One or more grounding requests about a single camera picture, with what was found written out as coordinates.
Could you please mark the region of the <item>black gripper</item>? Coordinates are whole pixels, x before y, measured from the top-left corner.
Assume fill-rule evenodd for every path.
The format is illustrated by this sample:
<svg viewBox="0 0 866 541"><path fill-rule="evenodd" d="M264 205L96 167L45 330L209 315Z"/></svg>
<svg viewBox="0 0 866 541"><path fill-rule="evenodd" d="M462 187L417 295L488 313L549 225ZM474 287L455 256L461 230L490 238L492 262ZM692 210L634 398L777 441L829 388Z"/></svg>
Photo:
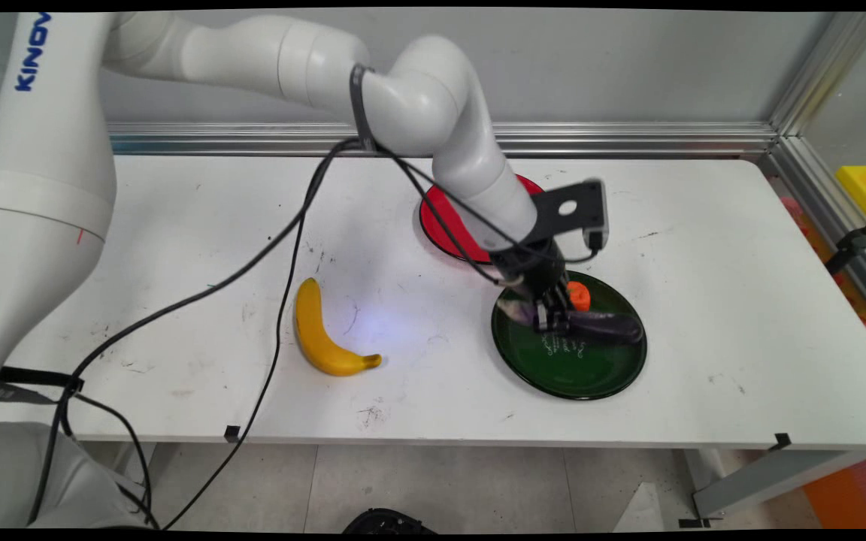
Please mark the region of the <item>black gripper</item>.
<svg viewBox="0 0 866 541"><path fill-rule="evenodd" d="M535 332L570 332L574 310L568 294L568 273L562 252L553 237L527 243L525 249L509 247L490 253L490 261L501 273L508 288L533 302L532 327ZM553 304L553 316L546 304Z"/></svg>

